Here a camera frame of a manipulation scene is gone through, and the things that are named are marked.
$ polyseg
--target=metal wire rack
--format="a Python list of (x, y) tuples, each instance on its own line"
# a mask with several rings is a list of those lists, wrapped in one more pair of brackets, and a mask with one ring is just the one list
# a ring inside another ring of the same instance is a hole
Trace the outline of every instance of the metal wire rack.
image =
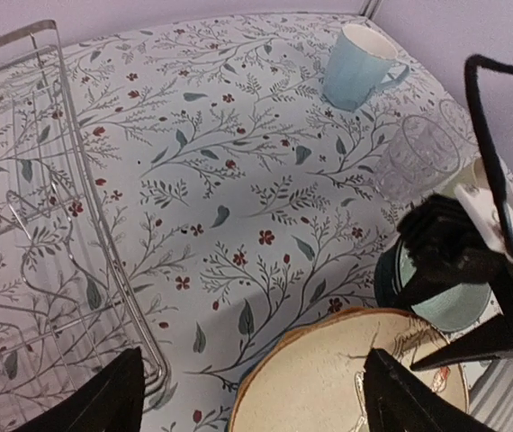
[(119, 264), (90, 157), (56, 24), (1, 37), (1, 431), (64, 400), (126, 347), (143, 348), (147, 395), (167, 382), (168, 364)]

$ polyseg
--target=white wall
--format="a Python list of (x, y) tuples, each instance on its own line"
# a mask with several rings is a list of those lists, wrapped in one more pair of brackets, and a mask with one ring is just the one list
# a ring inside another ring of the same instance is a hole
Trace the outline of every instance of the white wall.
[[(65, 42), (217, 14), (263, 11), (355, 12), (361, 0), (0, 0), (0, 34), (56, 19)], [(383, 0), (377, 23), (465, 104), (464, 59), (471, 53), (513, 62), (512, 0)], [(499, 153), (513, 169), (513, 78), (481, 75)]]

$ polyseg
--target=clear glass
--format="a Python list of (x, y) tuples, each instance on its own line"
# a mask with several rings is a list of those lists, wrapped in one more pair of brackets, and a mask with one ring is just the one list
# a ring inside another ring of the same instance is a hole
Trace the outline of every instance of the clear glass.
[(408, 203), (440, 185), (461, 165), (451, 137), (435, 121), (406, 117), (374, 169), (374, 185), (387, 200)]

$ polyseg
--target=table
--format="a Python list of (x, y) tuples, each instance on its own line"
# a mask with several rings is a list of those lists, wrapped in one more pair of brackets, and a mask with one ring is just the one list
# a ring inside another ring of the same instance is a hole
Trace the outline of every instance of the table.
[[(223, 430), (239, 377), (282, 334), (374, 306), (374, 264), (407, 208), (375, 192), (373, 167), (404, 116), (438, 118), (472, 160), (466, 110), (398, 44), (403, 84), (354, 113), (321, 98), (351, 22), (381, 31), (344, 14), (235, 15), (66, 49), (122, 265), (172, 367), (144, 431)], [(470, 385), (482, 371), (466, 366)]]

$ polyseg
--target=red flower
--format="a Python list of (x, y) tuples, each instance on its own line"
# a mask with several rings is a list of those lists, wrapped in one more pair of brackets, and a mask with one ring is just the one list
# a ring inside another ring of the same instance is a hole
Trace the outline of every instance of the red flower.
[(195, 411), (193, 414), (193, 422), (200, 423), (202, 419), (203, 419), (203, 413), (200, 412), (199, 410)]
[(185, 276), (184, 278), (181, 276), (177, 276), (175, 281), (176, 281), (176, 289), (178, 291), (188, 290), (191, 287), (191, 285), (190, 285), (191, 278), (188, 276)]
[(261, 245), (267, 244), (270, 246), (273, 244), (275, 236), (273, 235), (273, 232), (270, 229), (267, 229), (266, 231), (260, 231), (258, 234), (260, 235), (260, 239), (258, 240), (258, 242)]
[(232, 262), (235, 263), (237, 266), (244, 266), (248, 261), (245, 258), (245, 254), (239, 251), (232, 257)]
[(93, 135), (96, 137), (101, 137), (106, 132), (106, 129), (103, 126), (97, 126), (93, 130)]
[(363, 229), (354, 227), (352, 234), (355, 239), (360, 239), (363, 236)]
[(196, 227), (191, 227), (191, 231), (195, 237), (198, 237), (204, 233), (203, 225), (199, 223)]
[(119, 201), (122, 197), (122, 193), (117, 191), (116, 189), (112, 191), (111, 198), (113, 198), (115, 201)]
[(71, 212), (73, 217), (76, 217), (80, 213), (84, 212), (85, 209), (83, 209), (83, 204), (81, 202), (73, 201), (73, 203), (68, 207), (68, 211)]
[(340, 299), (330, 299), (328, 303), (330, 304), (328, 306), (328, 313), (337, 313), (343, 307), (343, 302)]

